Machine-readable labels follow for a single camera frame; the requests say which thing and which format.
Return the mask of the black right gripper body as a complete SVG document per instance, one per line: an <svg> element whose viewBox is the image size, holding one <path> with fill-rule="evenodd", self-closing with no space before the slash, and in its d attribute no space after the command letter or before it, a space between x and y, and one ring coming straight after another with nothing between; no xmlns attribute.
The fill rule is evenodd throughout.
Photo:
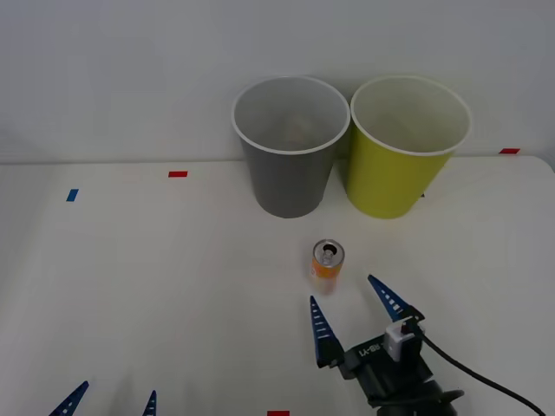
<svg viewBox="0 0 555 416"><path fill-rule="evenodd" d="M389 354L385 335L351 348L339 370L345 380L356 379L368 402L391 401L414 393L433 373L421 357L422 341L411 338L401 345L400 360Z"/></svg>

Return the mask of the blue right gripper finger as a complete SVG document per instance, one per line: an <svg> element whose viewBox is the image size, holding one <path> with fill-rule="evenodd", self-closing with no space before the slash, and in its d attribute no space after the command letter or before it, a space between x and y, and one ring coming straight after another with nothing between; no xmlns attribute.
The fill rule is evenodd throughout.
<svg viewBox="0 0 555 416"><path fill-rule="evenodd" d="M310 296L310 323L317 366L333 368L341 365L344 356L343 346L336 338L314 296Z"/></svg>
<svg viewBox="0 0 555 416"><path fill-rule="evenodd" d="M399 322L410 317L415 318L418 322L425 319L425 316L418 309L405 302L381 280L373 275L369 275L368 280L393 322Z"/></svg>

